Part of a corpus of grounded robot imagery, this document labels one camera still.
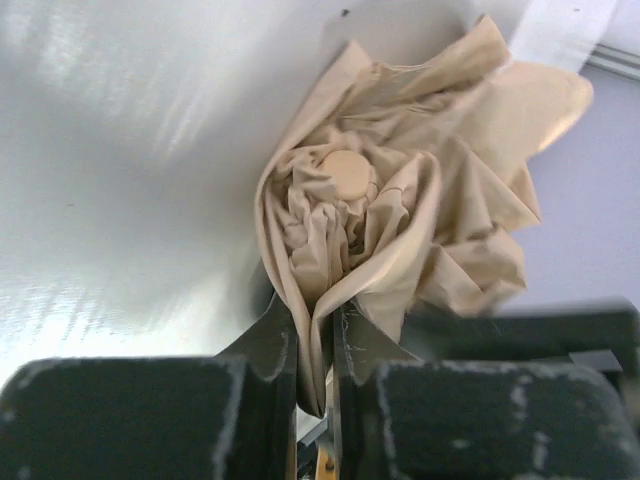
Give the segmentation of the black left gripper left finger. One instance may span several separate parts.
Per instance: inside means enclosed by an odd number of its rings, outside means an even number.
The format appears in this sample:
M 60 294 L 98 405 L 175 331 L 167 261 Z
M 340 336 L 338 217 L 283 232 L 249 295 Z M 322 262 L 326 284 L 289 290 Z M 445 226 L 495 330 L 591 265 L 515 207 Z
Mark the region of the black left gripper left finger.
M 1 475 L 292 479 L 297 361 L 273 298 L 214 356 L 29 362 L 1 391 Z

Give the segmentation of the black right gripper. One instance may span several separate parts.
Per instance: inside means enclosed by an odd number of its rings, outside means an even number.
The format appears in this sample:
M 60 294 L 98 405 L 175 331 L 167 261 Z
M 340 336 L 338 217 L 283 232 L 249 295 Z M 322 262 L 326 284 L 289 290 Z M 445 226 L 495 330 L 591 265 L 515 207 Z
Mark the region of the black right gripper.
M 628 302 L 478 316 L 424 306 L 405 316 L 400 344 L 423 360 L 573 362 L 639 398 L 639 312 Z

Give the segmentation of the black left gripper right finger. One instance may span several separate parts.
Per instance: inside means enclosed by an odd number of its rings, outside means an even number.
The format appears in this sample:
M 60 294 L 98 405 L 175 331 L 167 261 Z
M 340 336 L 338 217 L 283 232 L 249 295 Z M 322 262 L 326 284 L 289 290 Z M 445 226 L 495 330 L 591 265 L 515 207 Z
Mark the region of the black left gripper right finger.
M 332 316 L 340 479 L 635 479 L 639 398 L 573 362 L 423 360 Z

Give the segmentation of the beige folding umbrella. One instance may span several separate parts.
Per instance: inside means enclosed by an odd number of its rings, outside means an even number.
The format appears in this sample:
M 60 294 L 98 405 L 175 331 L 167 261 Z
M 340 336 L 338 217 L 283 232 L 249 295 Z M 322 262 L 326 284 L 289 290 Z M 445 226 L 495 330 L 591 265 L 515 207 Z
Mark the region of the beige folding umbrella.
M 344 303 L 398 341 L 417 304 L 472 315 L 525 289 L 513 234 L 541 216 L 529 160 L 593 94 L 575 72 L 514 60 L 487 16 L 420 65 L 341 52 L 255 197 L 263 264 L 299 335 L 304 411 L 325 411 L 327 320 Z

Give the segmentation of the aluminium right side rail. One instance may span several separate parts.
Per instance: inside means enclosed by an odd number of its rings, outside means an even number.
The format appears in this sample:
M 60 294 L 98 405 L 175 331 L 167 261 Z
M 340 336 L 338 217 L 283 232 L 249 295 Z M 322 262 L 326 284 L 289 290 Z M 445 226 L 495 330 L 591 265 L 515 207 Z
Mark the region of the aluminium right side rail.
M 587 64 L 634 81 L 639 81 L 640 79 L 639 56 L 616 48 L 600 44 L 596 45 L 587 60 Z

